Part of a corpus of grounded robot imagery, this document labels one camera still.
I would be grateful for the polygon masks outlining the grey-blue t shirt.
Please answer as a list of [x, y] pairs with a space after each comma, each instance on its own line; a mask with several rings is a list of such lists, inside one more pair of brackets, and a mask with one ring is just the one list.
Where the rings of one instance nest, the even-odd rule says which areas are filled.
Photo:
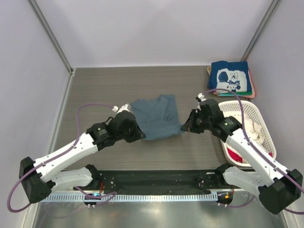
[[176, 98], [173, 94], [159, 95], [153, 99], [138, 99], [131, 103], [133, 114], [146, 141], [180, 135]]

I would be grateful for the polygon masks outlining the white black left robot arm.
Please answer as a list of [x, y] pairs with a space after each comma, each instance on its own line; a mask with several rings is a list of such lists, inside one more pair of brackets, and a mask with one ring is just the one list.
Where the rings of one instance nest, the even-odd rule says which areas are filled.
[[20, 162], [19, 178], [29, 203], [38, 203], [52, 192], [72, 187], [88, 187], [96, 190], [101, 179], [93, 165], [79, 170], [66, 171], [66, 167], [94, 154], [117, 141], [132, 143], [146, 137], [138, 126], [135, 116], [121, 111], [106, 122], [95, 123], [78, 139], [50, 155], [38, 159], [24, 158]]

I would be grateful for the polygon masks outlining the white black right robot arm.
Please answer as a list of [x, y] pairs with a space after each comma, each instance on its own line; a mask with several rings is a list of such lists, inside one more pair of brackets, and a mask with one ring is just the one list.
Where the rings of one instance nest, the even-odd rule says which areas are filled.
[[303, 175], [297, 169], [289, 170], [273, 159], [245, 130], [245, 122], [235, 117], [225, 117], [214, 99], [196, 97], [198, 107], [192, 109], [181, 130], [190, 133], [210, 131], [222, 142], [231, 146], [256, 171], [249, 174], [236, 166], [222, 165], [214, 176], [220, 188], [239, 187], [259, 198], [272, 214], [278, 214], [301, 197]]

